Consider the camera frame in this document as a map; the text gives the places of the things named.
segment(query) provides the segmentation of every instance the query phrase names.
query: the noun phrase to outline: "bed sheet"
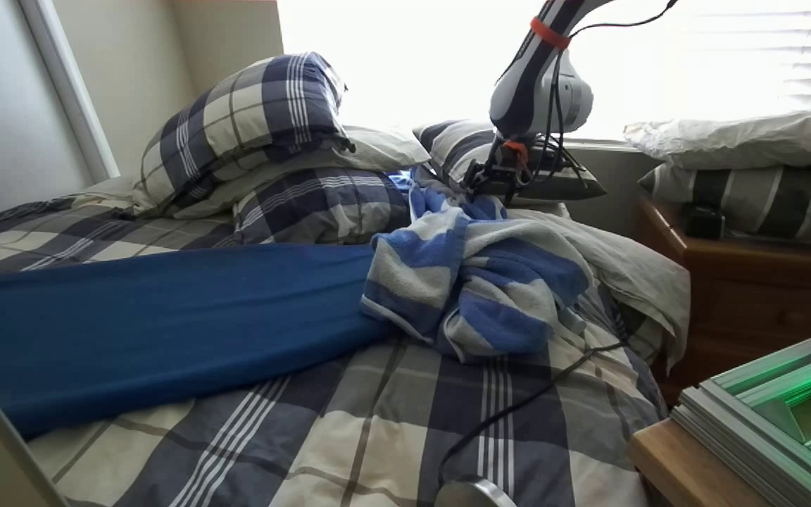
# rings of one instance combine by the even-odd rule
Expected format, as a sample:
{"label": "bed sheet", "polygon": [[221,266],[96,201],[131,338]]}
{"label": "bed sheet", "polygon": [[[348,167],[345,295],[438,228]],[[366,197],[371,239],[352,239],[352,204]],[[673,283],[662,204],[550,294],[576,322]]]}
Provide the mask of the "bed sheet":
{"label": "bed sheet", "polygon": [[[233,245],[227,221],[136,221],[69,201],[0,214],[0,274]],[[30,450],[85,504],[434,504],[441,479],[466,477],[519,504],[645,504],[628,439],[664,405],[630,348],[590,359],[441,472],[461,434],[582,348],[633,345],[647,319],[602,295],[586,294],[589,332],[550,345],[545,360],[457,365],[390,336],[300,376],[51,431]]]}

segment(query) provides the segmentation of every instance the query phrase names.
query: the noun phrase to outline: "blue mat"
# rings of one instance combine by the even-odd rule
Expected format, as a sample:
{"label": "blue mat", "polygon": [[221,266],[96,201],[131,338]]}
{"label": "blue mat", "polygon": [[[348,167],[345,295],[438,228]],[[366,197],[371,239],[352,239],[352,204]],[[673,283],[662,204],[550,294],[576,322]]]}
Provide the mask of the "blue mat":
{"label": "blue mat", "polygon": [[258,245],[0,277],[0,410],[60,426],[289,376],[390,336],[371,250]]}

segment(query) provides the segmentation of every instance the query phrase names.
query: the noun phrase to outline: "window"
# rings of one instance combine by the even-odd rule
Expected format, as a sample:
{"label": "window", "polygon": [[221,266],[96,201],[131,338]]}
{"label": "window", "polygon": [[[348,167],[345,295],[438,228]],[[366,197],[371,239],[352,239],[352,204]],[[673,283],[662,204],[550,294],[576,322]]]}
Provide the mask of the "window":
{"label": "window", "polygon": [[[345,122],[410,131],[488,118],[496,76],[544,0],[278,0],[285,52],[321,52],[348,83]],[[633,22],[664,0],[619,0],[582,21]],[[679,0],[641,28],[582,31],[576,73],[595,114],[575,138],[628,122],[811,110],[811,0]]]}

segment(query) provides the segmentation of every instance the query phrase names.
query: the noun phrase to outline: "wooden nightstand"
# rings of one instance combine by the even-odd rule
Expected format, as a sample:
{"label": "wooden nightstand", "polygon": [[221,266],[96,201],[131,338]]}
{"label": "wooden nightstand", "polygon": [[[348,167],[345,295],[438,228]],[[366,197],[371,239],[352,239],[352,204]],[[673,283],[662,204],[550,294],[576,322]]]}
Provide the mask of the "wooden nightstand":
{"label": "wooden nightstand", "polygon": [[695,239],[675,210],[640,201],[640,243],[690,272],[690,345],[671,377],[655,369],[666,404],[724,369],[811,336],[811,248]]}
{"label": "wooden nightstand", "polygon": [[748,484],[742,484],[671,421],[635,431],[630,438],[630,460],[666,504],[765,504]]}

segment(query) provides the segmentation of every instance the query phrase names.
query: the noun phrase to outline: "white wall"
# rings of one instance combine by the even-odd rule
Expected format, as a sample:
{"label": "white wall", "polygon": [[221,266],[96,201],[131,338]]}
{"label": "white wall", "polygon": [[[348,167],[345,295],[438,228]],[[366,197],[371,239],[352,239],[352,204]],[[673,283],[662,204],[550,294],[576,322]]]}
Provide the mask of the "white wall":
{"label": "white wall", "polygon": [[0,210],[89,184],[13,0],[0,0]]}
{"label": "white wall", "polygon": [[195,91],[282,55],[276,0],[171,0]]}
{"label": "white wall", "polygon": [[120,176],[195,96],[169,0],[54,0]]}

